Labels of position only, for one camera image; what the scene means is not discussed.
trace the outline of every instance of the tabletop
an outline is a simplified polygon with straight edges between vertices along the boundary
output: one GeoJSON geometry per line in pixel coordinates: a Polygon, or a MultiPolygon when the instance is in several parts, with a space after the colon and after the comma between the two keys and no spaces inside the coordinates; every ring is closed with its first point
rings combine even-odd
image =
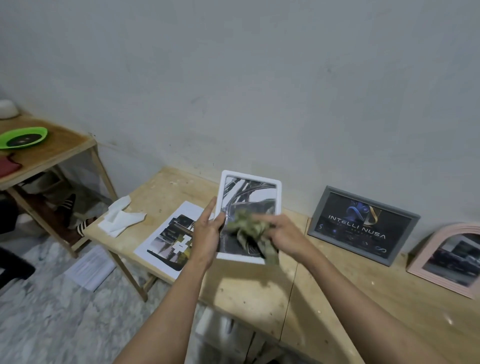
{"type": "Polygon", "coordinates": [[[34,146],[3,150],[3,152],[14,153],[12,160],[22,164],[22,167],[18,171],[0,178],[0,190],[12,187],[96,145],[95,139],[89,135],[79,134],[62,126],[27,115],[0,120],[0,134],[9,130],[32,126],[47,128],[48,135],[45,140],[34,146]]]}
{"type": "MultiPolygon", "coordinates": [[[[409,274],[404,255],[386,267],[314,237],[308,239],[359,289],[445,358],[453,363],[478,363],[478,301],[409,274]]],[[[320,362],[363,363],[332,307],[302,265],[298,265],[281,342],[320,362]]]]}
{"type": "MultiPolygon", "coordinates": [[[[105,234],[99,218],[85,235],[110,251],[127,258],[157,277],[173,278],[134,254],[134,250],[184,202],[205,207],[218,193],[218,183],[175,168],[165,167],[130,194],[126,212],[145,212],[145,220],[127,228],[117,238],[105,234]]],[[[307,216],[283,209],[305,232],[307,216]]],[[[243,323],[280,339],[297,262],[280,253],[279,266],[265,266],[215,259],[202,283],[200,300],[243,323]]]]}

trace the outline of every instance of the logo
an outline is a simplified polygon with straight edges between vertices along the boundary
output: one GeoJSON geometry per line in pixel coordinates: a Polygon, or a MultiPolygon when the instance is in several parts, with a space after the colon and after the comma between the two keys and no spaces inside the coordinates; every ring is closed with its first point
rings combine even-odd
{"type": "Polygon", "coordinates": [[[352,201],[347,207],[347,217],[345,220],[361,223],[363,225],[372,226],[378,222],[378,217],[382,211],[373,206],[364,204],[359,201],[352,201]]]}

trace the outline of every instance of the floor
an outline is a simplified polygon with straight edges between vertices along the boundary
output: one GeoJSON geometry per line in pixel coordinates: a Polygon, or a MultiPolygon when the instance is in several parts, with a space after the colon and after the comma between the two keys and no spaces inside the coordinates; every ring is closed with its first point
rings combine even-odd
{"type": "MultiPolygon", "coordinates": [[[[16,253],[30,245],[22,256],[36,272],[0,296],[0,363],[111,363],[169,289],[157,281],[144,303],[116,268],[89,292],[63,275],[75,260],[52,238],[1,244],[16,253]]],[[[92,247],[90,243],[80,255],[92,247]]],[[[138,270],[133,271],[139,278],[138,270]]],[[[198,304],[193,327],[203,310],[198,304]]],[[[220,359],[218,350],[191,335],[185,363],[220,359]]]]}

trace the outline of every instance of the red object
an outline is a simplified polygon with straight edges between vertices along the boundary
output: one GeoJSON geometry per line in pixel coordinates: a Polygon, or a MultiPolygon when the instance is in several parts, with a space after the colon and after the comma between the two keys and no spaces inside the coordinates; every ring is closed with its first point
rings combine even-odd
{"type": "Polygon", "coordinates": [[[21,167],[22,165],[11,160],[10,156],[0,156],[0,178],[8,176],[10,173],[19,170],[21,167]]]}

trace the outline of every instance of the arched picture frame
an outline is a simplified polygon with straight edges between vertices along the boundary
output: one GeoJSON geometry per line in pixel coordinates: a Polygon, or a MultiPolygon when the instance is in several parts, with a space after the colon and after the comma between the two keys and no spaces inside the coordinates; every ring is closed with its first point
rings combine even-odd
{"type": "Polygon", "coordinates": [[[468,298],[480,294],[480,224],[459,223],[435,232],[407,272],[468,298]]]}

